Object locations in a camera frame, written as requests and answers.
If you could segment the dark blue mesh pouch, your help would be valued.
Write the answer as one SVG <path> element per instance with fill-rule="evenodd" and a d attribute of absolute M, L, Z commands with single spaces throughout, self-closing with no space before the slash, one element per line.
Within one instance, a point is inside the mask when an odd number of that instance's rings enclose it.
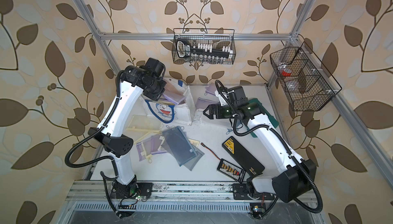
<path fill-rule="evenodd" d="M 180 126 L 168 128 L 162 132 L 162 136 L 162 147 L 176 159 L 179 166 L 192 171 L 204 153 L 190 142 Z"/>

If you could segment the purple mesh pouch pile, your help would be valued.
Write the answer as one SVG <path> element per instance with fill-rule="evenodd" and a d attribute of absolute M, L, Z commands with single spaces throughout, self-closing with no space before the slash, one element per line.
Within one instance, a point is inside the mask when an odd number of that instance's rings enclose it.
<path fill-rule="evenodd" d="M 183 104 L 186 101 L 185 95 L 177 90 L 165 90 L 163 93 L 163 98 L 174 105 Z"/>

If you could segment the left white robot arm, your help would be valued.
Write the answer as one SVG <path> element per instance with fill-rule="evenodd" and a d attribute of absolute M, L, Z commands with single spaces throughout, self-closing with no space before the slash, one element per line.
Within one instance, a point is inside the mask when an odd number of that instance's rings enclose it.
<path fill-rule="evenodd" d="M 111 201 L 111 194 L 107 182 L 112 182 L 112 190 L 119 200 L 134 199 L 135 201 L 147 200 L 151 195 L 151 183 L 137 184 L 137 177 L 133 172 L 130 151 L 134 141 L 123 134 L 128 117 L 138 100 L 143 95 L 152 101 L 158 101 L 165 91 L 166 82 L 165 65 L 157 59 L 149 58 L 146 64 L 128 66 L 120 71 L 116 78 L 116 96 L 104 119 L 97 127 L 91 127 L 88 137 L 74 145 L 66 154 L 64 162 L 71 168 L 82 168 L 102 160 L 110 160 L 115 176 L 110 178 L 101 172 L 104 183 L 104 192 L 110 208 L 119 218 L 131 216 L 130 211 L 124 211 L 124 205 L 117 206 Z M 108 153 L 105 156 L 93 159 L 86 163 L 75 164 L 71 162 L 71 156 L 76 149 L 83 146 L 89 140 L 95 139 Z"/>

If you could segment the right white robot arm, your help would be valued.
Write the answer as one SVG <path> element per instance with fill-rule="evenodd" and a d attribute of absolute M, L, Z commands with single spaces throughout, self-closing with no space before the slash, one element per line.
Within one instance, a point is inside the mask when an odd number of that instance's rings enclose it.
<path fill-rule="evenodd" d="M 263 218 L 281 200 L 284 203 L 295 201 L 311 213 L 323 210 L 323 200 L 314 182 L 316 164 L 299 155 L 277 132 L 262 105 L 250 102 L 242 86 L 225 87 L 215 81 L 216 96 L 220 102 L 204 109 L 207 118 L 229 119 L 234 135 L 223 142 L 222 146 L 249 174 L 246 183 L 248 198 L 258 200 L 266 193 L 274 196 L 273 203 L 259 216 Z M 267 149 L 278 173 L 264 177 L 264 166 L 238 140 L 255 134 Z"/>

